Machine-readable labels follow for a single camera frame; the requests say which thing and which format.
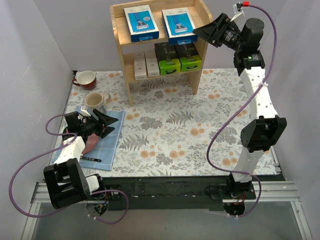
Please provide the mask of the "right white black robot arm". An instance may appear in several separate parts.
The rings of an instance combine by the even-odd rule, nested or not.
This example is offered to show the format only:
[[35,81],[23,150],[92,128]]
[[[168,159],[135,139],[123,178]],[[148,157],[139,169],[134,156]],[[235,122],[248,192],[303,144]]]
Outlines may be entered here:
[[259,50],[264,34],[264,22],[258,18],[246,20],[240,30],[233,19],[221,13],[213,22],[193,30],[201,39],[216,48],[225,45],[234,50],[233,64],[245,87],[250,107],[251,122],[240,133],[242,150],[226,183],[205,189],[214,200],[224,197],[237,199],[254,194],[252,174],[260,158],[274,146],[287,126],[279,117],[266,84],[265,61]]

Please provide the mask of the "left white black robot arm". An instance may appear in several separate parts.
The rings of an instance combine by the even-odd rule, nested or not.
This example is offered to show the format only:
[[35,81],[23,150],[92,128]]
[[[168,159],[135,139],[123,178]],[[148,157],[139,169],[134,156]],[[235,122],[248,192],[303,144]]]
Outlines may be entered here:
[[49,198],[56,210],[88,200],[90,196],[95,200],[106,196],[103,178],[99,174],[85,176],[80,159],[89,136],[105,138],[115,130],[111,124],[119,119],[96,109],[93,114],[95,116],[84,116],[73,111],[64,115],[67,127],[62,133],[61,152],[56,161],[43,170]]

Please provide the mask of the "green black Gillette razor box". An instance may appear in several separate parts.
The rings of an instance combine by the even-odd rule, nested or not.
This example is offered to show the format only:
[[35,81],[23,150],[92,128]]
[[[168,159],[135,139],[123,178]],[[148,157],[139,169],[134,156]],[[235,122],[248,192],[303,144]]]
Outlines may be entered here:
[[176,44],[175,50],[180,61],[181,72],[197,71],[201,68],[202,59],[193,42],[182,45]]
[[181,62],[174,45],[170,45],[168,42],[160,42],[154,44],[154,49],[161,76],[181,72]]

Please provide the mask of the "white Harry's razor box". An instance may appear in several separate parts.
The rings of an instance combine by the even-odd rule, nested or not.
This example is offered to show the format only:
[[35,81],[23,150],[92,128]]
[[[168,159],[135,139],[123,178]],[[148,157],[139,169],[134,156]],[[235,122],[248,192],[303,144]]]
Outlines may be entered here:
[[148,77],[157,77],[160,75],[159,65],[154,49],[146,50],[144,52],[146,70]]

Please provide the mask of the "blue Harry's razor pack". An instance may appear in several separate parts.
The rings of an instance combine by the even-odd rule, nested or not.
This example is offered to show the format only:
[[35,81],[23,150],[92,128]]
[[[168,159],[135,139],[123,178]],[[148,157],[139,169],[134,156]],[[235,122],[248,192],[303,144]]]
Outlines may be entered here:
[[160,32],[149,5],[124,8],[133,43],[158,39]]
[[164,9],[161,12],[170,45],[191,44],[198,40],[193,33],[196,27],[187,7]]

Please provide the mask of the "long white Harry's box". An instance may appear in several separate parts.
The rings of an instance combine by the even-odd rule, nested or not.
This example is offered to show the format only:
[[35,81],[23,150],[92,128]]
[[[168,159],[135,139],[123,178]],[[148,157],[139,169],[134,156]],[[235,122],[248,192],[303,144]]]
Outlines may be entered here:
[[135,52],[134,53],[134,78],[136,81],[146,80],[147,79],[147,68],[145,53]]

